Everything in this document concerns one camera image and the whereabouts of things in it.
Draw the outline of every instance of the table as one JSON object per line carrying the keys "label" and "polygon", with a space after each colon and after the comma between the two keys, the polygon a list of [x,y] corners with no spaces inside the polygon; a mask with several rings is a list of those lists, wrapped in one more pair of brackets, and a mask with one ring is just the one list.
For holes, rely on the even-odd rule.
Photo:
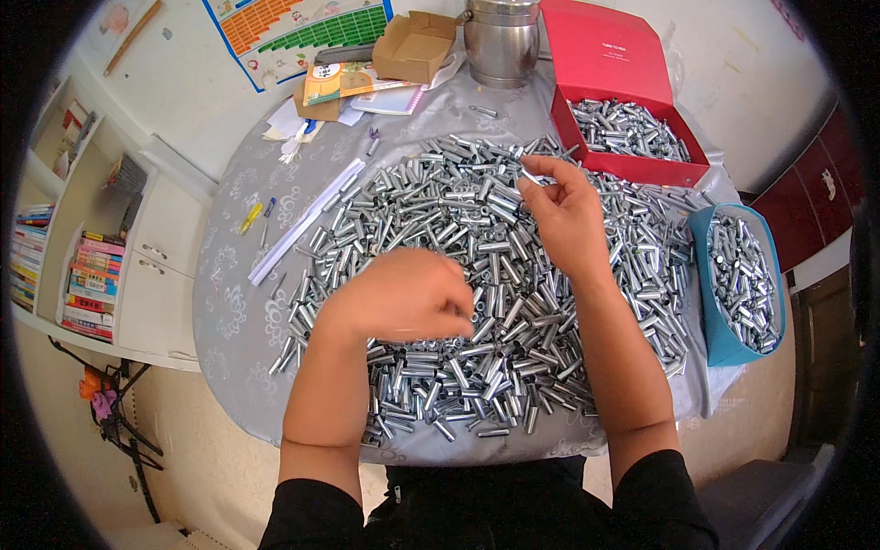
{"label": "table", "polygon": [[[244,431],[279,445],[282,417],[296,369],[270,377],[268,369],[290,334],[286,304],[297,286],[297,273],[304,257],[290,251],[259,287],[248,274],[262,258],[259,250],[263,220],[258,218],[244,236],[237,229],[256,202],[277,204],[268,219],[267,242],[273,245],[300,217],[305,207],[355,157],[367,162],[362,180],[371,178],[386,163],[397,164],[403,155],[417,152],[417,141],[454,133],[465,138],[488,137],[496,143],[526,143],[549,132],[556,136],[549,117],[553,99],[552,64],[539,62],[535,78],[520,90],[480,88],[462,68],[450,81],[425,92],[411,116],[366,114],[353,128],[325,124],[310,144],[304,145],[296,164],[279,162],[281,143],[262,139],[265,119],[245,136],[221,179],[201,245],[193,289],[195,346],[202,373],[226,413]],[[487,106],[499,112],[497,119],[468,109]],[[711,191],[717,201],[739,202],[724,170],[723,153],[713,147],[699,126],[679,109],[706,151],[711,168],[699,189]],[[366,157],[368,128],[377,126],[382,141],[376,155]],[[309,231],[304,240],[311,236]],[[275,299],[268,295],[277,277],[288,277]],[[694,270],[693,281],[696,281]],[[692,350],[686,373],[670,381],[678,420],[700,412],[699,366],[706,364],[706,344],[700,329],[699,287],[692,285],[686,308]],[[712,407],[736,381],[742,367],[709,369]],[[535,433],[523,429],[510,436],[477,439],[464,425],[453,427],[454,443],[437,430],[417,423],[413,434],[402,434],[386,448],[362,448],[361,460],[389,465],[467,466],[517,462],[574,454],[605,452],[605,432],[595,417],[582,417],[564,409],[553,416],[539,415]]]}

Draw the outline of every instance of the plastic bag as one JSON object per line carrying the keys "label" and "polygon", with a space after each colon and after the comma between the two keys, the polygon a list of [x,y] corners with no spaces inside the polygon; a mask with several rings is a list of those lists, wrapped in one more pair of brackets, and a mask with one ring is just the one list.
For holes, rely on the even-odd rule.
{"label": "plastic bag", "polygon": [[669,73],[669,84],[672,88],[672,101],[678,100],[678,93],[681,87],[685,85],[685,58],[672,43],[672,35],[675,33],[675,21],[670,21],[660,39],[660,45],[663,46],[663,53],[666,57],[666,72]]}

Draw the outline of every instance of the hand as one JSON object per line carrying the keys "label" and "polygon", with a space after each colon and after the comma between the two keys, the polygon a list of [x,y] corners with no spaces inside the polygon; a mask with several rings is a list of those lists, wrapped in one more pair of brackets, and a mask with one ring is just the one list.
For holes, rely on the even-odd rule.
{"label": "hand", "polygon": [[538,223],[541,243],[550,260],[573,282],[612,276],[599,194],[583,173],[564,160],[530,155],[521,162],[532,175],[547,175],[556,184],[541,187],[527,178],[519,193]]}
{"label": "hand", "polygon": [[333,326],[388,341],[471,336],[473,293],[461,266],[424,248],[378,256],[321,308]]}

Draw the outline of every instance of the pile of metal tubes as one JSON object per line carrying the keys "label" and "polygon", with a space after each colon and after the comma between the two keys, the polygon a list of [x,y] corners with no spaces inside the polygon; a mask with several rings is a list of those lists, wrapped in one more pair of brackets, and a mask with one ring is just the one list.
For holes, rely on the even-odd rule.
{"label": "pile of metal tubes", "polygon": [[587,148],[597,152],[691,162],[685,140],[666,119],[658,121],[647,107],[616,99],[568,102]]}
{"label": "pile of metal tubes", "polygon": [[768,354],[779,342],[776,284],[760,242],[739,216],[716,211],[709,227],[709,280],[718,311],[745,346]]}
{"label": "pile of metal tubes", "polygon": [[[501,146],[459,136],[421,142],[422,152],[347,190],[330,224],[297,250],[307,259],[290,300],[292,335],[273,371],[297,363],[321,304],[375,256],[425,247],[462,265],[473,288],[472,338],[367,342],[369,420],[363,445],[432,425],[449,441],[462,425],[478,437],[535,429],[557,407],[596,415],[583,367],[569,279],[541,245],[516,188],[519,159],[540,154],[574,162],[551,136]],[[609,260],[621,291],[667,376],[684,371],[686,266],[693,248],[671,212],[697,209],[693,195],[591,172],[601,196]]]}

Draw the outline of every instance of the red box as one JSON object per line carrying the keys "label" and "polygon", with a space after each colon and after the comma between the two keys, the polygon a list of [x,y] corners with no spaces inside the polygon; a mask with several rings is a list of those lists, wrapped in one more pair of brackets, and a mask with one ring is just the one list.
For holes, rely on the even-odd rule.
{"label": "red box", "polygon": [[[566,149],[585,168],[610,172],[637,183],[693,187],[709,162],[691,129],[672,105],[672,89],[660,39],[648,22],[635,15],[574,0],[543,0],[541,11],[556,73],[550,115]],[[692,162],[630,157],[587,150],[566,99],[617,98],[634,101],[654,118],[666,119],[685,140]]]}

